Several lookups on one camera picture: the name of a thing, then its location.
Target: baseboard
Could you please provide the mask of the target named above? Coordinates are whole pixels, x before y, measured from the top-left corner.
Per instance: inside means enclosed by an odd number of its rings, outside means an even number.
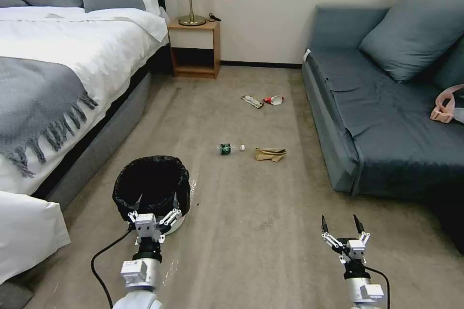
[[[301,69],[301,64],[240,62],[240,61],[232,61],[232,60],[221,60],[221,65],[250,66],[250,67],[256,67],[256,68]]]

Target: blue sofa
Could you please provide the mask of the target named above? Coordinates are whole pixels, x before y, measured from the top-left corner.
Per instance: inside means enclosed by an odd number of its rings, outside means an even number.
[[[302,73],[330,182],[350,195],[430,203],[462,251],[464,224],[452,215],[464,201],[464,125],[429,116],[443,90],[434,71],[464,39],[419,77],[397,83],[358,50],[387,11],[316,8]]]

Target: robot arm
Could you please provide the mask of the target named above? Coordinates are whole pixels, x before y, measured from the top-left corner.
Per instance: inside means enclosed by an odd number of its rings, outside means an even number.
[[[377,308],[377,302],[383,298],[382,287],[371,284],[371,277],[366,271],[366,245],[370,234],[366,233],[363,224],[354,215],[358,230],[358,238],[335,238],[322,216],[322,239],[333,251],[339,254],[340,263],[345,266],[344,278],[348,281],[350,298],[356,308]]]
[[[161,244],[164,243],[164,233],[168,232],[178,218],[182,216],[179,209],[173,209],[160,221],[154,214],[129,213],[129,219],[137,231],[135,245],[139,251],[132,260],[124,261],[121,276],[126,281],[129,293],[116,302],[114,309],[160,309],[156,290],[159,286],[159,271],[162,262]]]

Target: nightstand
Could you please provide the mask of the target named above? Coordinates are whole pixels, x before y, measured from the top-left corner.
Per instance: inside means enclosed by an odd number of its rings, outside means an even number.
[[[174,76],[217,78],[221,67],[219,22],[196,27],[168,25]]]

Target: pink object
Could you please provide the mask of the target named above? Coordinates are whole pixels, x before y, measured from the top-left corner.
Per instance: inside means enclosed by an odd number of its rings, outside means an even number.
[[[273,97],[269,97],[269,98],[264,98],[262,101],[265,101],[268,104],[276,106],[276,105],[282,104],[282,102],[284,101],[284,97],[283,96],[273,96]]]
[[[449,123],[454,118],[454,108],[456,107],[456,101],[454,100],[453,93],[464,88],[464,84],[458,84],[454,87],[445,89],[436,97],[435,105],[436,107],[430,115],[430,119],[434,121],[440,121],[442,123]],[[443,102],[449,99],[449,102],[446,106],[443,106]]]

